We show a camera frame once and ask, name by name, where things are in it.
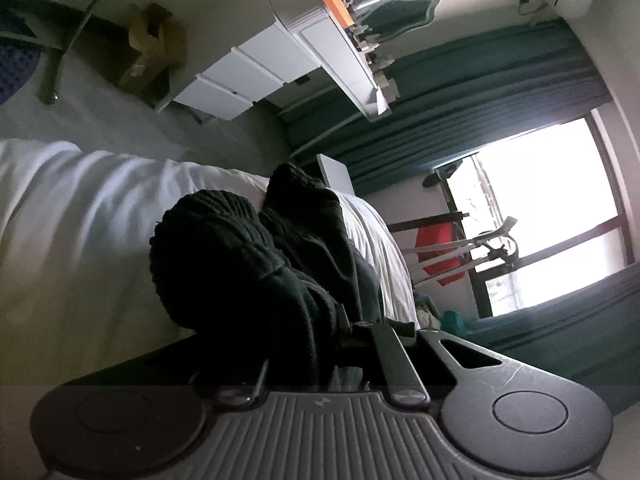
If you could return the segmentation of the black knit garment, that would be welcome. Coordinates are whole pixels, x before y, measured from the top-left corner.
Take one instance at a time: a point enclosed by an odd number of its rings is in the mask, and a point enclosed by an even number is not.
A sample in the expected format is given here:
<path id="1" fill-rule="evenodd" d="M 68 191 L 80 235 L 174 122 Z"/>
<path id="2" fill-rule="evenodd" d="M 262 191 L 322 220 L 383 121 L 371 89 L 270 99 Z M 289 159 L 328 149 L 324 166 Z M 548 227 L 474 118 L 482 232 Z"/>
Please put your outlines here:
<path id="1" fill-rule="evenodd" d="M 193 330 L 228 384 L 267 372 L 272 390 L 352 385 L 338 368 L 349 322 L 409 336 L 416 316 L 384 311 L 382 283 L 347 235 L 337 195 L 282 164 L 260 208 L 228 191 L 180 198 L 150 239 L 150 271 L 171 321 Z"/>

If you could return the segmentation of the green clothes pile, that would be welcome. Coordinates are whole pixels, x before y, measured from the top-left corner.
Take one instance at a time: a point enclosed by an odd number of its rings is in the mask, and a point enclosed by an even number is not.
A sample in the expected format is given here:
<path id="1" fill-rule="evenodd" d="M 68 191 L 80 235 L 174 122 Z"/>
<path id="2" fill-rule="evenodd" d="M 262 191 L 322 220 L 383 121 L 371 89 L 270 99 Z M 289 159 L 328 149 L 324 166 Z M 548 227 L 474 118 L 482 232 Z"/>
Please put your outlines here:
<path id="1" fill-rule="evenodd" d="M 421 328 L 424 330 L 441 330 L 450 335 L 465 339 L 471 333 L 469 326 L 457 312 L 447 310 L 437 313 L 428 307 L 417 307 L 416 316 Z"/>

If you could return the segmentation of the white tripod stand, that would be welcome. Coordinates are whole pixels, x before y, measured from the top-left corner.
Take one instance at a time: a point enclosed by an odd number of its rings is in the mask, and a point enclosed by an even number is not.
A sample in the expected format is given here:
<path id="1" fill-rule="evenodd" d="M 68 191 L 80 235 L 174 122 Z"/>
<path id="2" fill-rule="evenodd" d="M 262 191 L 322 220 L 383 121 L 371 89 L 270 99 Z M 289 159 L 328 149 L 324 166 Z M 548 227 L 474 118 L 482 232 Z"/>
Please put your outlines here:
<path id="1" fill-rule="evenodd" d="M 422 269 L 426 277 L 420 281 L 441 281 L 475 269 L 481 264 L 501 260 L 504 264 L 511 264 L 518 260 L 518 242 L 511 235 L 511 230 L 518 220 L 508 217 L 502 225 L 493 231 L 487 231 L 473 238 L 453 240 L 444 244 L 435 244 L 413 248 L 402 248 L 404 256 L 414 255 L 417 262 L 411 263 L 409 270 Z M 460 266 L 434 273 L 427 271 L 429 266 L 437 266 L 448 260 L 460 262 Z"/>

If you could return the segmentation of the right teal curtain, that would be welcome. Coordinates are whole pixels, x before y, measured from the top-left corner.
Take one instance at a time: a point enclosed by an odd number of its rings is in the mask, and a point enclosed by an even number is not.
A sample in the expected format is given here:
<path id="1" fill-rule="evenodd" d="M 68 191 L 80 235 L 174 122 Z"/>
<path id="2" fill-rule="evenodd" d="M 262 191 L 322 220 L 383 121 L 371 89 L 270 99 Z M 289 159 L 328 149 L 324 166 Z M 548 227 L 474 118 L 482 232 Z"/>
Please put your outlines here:
<path id="1" fill-rule="evenodd" d="M 639 402 L 639 266 L 536 307 L 464 321 L 465 339 L 565 377 L 621 413 Z"/>

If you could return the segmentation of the teal curtain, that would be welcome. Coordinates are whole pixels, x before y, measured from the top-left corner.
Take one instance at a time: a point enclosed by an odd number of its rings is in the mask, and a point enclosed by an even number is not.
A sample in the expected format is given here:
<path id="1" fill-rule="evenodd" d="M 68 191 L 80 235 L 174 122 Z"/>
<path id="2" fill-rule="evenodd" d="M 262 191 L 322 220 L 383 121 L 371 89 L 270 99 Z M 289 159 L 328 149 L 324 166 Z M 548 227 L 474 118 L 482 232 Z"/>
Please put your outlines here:
<path id="1" fill-rule="evenodd" d="M 565 377 L 621 413 L 639 402 L 639 266 L 536 307 L 464 321 L 465 339 Z"/>
<path id="2" fill-rule="evenodd" d="M 562 20 L 454 40 L 404 56 L 385 73 L 399 96 L 381 117 L 365 118 L 340 90 L 284 114 L 294 164 L 309 170 L 325 154 L 368 195 L 612 100 Z"/>

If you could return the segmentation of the black framed window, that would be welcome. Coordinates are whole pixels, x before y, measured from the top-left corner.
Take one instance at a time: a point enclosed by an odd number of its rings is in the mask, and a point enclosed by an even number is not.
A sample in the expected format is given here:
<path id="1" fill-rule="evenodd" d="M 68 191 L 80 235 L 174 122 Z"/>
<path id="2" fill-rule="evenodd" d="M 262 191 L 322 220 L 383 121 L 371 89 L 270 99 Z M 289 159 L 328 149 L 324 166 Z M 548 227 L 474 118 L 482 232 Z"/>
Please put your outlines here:
<path id="1" fill-rule="evenodd" d="M 592 116 L 491 143 L 444 183 L 468 237 L 516 220 L 496 259 L 469 273 L 481 318 L 536 306 L 636 260 L 622 191 Z"/>

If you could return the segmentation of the left teal curtain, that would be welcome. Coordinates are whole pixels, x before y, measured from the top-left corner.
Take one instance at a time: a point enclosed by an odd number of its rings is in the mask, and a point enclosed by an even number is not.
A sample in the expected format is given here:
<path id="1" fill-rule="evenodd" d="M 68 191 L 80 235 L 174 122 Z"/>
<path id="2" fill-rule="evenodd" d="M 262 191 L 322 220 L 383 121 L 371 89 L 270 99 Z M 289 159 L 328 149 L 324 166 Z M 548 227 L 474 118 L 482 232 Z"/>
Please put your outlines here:
<path id="1" fill-rule="evenodd" d="M 325 154 L 368 195 L 612 100 L 562 20 L 454 40 L 404 56 L 385 73 L 399 96 L 381 117 L 365 118 L 340 90 L 284 114 L 294 164 L 309 170 Z"/>

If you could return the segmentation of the white dressing table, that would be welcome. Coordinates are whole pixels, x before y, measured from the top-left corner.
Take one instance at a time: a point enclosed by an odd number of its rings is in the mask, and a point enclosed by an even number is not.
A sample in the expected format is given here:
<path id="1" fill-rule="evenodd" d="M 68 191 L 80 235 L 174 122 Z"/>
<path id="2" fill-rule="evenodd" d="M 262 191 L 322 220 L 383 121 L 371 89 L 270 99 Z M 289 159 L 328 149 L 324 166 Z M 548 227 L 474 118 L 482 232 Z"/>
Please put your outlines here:
<path id="1" fill-rule="evenodd" d="M 322 0 L 210 0 L 186 23 L 186 62 L 169 75 L 167 96 L 231 120 L 256 102 L 324 70 L 374 119 L 390 108 L 366 57 Z"/>

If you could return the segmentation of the brown cardboard box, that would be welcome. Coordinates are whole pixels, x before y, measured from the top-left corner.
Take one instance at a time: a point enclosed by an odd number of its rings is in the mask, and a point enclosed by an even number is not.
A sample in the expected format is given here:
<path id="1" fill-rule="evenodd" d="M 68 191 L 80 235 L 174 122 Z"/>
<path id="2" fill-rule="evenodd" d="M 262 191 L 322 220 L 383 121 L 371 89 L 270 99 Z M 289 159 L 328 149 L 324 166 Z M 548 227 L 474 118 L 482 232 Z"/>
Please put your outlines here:
<path id="1" fill-rule="evenodd" d="M 160 74 L 186 62 L 186 29 L 172 13 L 151 3 L 130 6 L 129 47 L 137 57 L 120 76 L 117 87 L 134 96 L 144 96 Z"/>

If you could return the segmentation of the wavy frame vanity mirror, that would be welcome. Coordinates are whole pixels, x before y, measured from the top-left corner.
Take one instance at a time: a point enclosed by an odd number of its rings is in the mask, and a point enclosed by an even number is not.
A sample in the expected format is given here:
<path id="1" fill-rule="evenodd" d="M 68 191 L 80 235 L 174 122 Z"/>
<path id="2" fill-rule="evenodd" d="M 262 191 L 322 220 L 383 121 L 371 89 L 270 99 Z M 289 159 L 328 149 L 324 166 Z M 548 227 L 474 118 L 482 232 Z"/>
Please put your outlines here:
<path id="1" fill-rule="evenodd" d="M 358 34 L 384 44 L 431 24 L 439 3 L 440 0 L 352 0 L 350 10 Z"/>

